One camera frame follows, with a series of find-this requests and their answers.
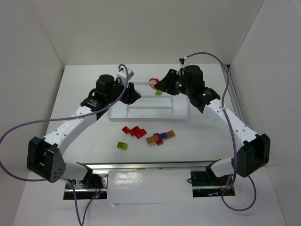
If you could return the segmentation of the lime green square lego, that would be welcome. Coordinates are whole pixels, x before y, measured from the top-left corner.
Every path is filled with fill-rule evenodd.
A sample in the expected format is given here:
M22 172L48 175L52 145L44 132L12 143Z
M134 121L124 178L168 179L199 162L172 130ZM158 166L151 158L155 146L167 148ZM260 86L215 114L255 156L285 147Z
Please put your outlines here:
M162 95L162 91L157 90L156 93L155 93L155 95L156 95L156 96L161 96L161 95Z

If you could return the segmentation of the red rounded lego brick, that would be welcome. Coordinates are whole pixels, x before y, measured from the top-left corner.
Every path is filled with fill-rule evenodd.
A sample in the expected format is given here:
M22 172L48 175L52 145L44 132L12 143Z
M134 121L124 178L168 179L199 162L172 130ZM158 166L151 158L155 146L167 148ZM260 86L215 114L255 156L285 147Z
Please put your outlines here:
M156 85L157 83L159 83L159 82L160 82L159 79L157 79L157 78L151 78L151 79L149 80L149 82L148 82L148 85L149 85L152 89L156 89L156 88L155 88L155 85Z

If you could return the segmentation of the red lego cluster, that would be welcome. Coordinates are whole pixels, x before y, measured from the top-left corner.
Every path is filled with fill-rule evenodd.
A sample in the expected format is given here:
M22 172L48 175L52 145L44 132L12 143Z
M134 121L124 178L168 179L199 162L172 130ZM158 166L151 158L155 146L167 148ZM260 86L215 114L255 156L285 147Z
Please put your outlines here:
M145 129L141 129L138 126L135 126L134 128L129 130L129 134L132 137L136 137L137 139L142 138L143 136L145 136L147 134Z

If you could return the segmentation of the orange lego plate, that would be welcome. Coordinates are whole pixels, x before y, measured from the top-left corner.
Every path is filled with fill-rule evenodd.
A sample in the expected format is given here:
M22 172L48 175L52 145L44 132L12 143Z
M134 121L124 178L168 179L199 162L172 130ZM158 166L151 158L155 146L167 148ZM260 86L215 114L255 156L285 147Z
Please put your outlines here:
M173 130L170 130L170 131L166 132L165 135L166 135L166 138L172 138L175 136L175 133Z
M151 137L146 138L147 144L156 143L157 141L159 141L158 135L153 135Z

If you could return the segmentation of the lime green sloped lego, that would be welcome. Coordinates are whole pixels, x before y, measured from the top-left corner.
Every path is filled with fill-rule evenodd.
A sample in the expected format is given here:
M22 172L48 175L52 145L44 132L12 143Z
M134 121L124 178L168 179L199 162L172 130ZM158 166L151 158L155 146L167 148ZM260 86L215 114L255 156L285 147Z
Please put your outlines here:
M120 150L127 150L127 143L123 143L123 142L118 142L117 144L117 148L120 149Z

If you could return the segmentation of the small red sloped lego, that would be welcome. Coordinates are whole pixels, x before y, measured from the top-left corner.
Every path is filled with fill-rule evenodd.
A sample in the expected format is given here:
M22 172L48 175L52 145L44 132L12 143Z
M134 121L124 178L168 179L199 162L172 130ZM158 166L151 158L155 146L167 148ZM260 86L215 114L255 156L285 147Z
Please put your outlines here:
M162 145L162 144L163 144L163 141L162 141L162 140L158 140L158 141L156 142L156 144L157 144L157 145Z

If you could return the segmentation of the red curved lego brick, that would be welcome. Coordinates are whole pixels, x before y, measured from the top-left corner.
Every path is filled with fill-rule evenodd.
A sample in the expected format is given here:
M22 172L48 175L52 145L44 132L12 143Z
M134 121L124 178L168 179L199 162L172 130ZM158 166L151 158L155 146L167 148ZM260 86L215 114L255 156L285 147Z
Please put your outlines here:
M128 134L130 132L129 127L127 127L127 126L123 127L122 132L125 133L125 134Z

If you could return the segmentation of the purple lego plate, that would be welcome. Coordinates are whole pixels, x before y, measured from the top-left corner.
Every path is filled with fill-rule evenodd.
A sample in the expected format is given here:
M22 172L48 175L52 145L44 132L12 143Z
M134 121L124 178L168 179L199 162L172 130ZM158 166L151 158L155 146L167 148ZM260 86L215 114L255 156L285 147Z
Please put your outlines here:
M158 138L159 138L159 140L164 140L167 138L167 134L166 133L158 134Z

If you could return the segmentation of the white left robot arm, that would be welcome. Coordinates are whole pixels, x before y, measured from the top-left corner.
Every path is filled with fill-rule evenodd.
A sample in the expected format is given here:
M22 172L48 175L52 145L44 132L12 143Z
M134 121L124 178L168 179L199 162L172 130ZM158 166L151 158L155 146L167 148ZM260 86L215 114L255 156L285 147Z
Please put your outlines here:
M108 111L109 105L115 101L130 105L140 97L132 82L126 83L121 78L101 75L96 81L96 87L81 102L70 120L44 137L34 137L29 141L27 169L50 183L69 179L88 185L93 177L92 169L79 162L66 163L63 159L65 151L85 129Z

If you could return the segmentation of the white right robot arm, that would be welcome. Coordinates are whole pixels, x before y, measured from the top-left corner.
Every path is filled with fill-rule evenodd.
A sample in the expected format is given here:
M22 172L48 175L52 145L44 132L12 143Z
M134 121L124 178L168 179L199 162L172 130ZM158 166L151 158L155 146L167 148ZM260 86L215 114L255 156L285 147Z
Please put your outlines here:
M209 164L206 172L210 177L221 178L237 173L245 178L269 162L270 138L247 127L222 103L212 88L205 86L199 66L189 65L178 72L170 69L154 88L173 96L186 95L194 107L232 138L236 155Z

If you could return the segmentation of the white compartment tray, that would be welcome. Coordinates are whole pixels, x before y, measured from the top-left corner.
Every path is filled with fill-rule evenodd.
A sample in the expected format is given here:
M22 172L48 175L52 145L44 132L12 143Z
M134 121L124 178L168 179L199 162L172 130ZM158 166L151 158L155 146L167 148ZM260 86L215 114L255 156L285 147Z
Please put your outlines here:
M186 96L156 95L147 82L135 82L134 85L135 90L141 93L141 98L131 105L117 102L108 111L110 121L181 122L189 119Z

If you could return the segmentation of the aluminium side rail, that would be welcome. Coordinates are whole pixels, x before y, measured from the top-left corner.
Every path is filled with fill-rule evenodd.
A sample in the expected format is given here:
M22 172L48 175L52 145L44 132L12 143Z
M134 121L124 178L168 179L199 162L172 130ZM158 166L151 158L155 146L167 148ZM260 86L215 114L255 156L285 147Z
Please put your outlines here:
M225 82L227 82L228 78L229 78L228 94L229 94L229 97L231 99L231 103L233 106L233 112L242 122L245 122L243 113L242 113L242 110L241 110L241 107L239 104L237 92L235 90L234 83L231 78L230 65L221 66L221 69L222 69L222 72L223 72L223 75L225 78Z

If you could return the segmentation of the aluminium front rail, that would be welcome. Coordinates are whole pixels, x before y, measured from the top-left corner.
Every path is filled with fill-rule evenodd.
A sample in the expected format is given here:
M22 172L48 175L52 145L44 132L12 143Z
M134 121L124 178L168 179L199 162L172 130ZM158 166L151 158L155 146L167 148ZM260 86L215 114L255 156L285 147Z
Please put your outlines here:
M142 170L173 168L205 168L214 161L162 161L162 162L119 162L119 163L84 163L93 170Z

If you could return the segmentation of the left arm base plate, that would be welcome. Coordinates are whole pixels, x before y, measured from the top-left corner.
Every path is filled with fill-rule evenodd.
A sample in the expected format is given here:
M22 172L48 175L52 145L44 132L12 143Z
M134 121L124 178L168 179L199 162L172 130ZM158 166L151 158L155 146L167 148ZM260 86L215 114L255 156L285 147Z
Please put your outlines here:
M72 180L72 184L66 182L63 199L74 200L73 187L77 200L90 200L92 197L95 200L106 200L108 179L109 173L107 171L100 171L94 173L87 184L76 180Z

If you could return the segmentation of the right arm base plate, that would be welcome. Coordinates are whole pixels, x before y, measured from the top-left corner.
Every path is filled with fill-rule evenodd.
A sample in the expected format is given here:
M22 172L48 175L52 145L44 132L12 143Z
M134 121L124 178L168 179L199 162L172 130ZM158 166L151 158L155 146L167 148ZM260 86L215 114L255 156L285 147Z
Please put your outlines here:
M192 171L187 182L192 186L194 198L199 197L218 197L224 193L225 196L235 196L234 188L227 190L226 183L228 175L221 178L209 179L204 171Z

